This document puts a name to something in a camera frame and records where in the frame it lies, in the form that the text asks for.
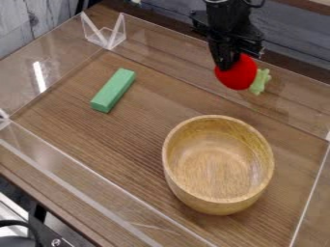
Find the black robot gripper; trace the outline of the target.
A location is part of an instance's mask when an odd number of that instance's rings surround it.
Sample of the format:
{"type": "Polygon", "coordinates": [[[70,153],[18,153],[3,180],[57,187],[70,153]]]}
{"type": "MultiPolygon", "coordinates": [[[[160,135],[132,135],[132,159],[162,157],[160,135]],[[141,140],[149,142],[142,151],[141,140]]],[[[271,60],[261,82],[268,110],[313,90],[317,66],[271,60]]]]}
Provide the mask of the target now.
{"type": "Polygon", "coordinates": [[[192,11],[194,29],[209,42],[213,60],[221,70],[240,61],[241,53],[256,58],[264,55],[265,34],[253,24],[250,15],[266,0],[202,0],[205,10],[192,11]]]}

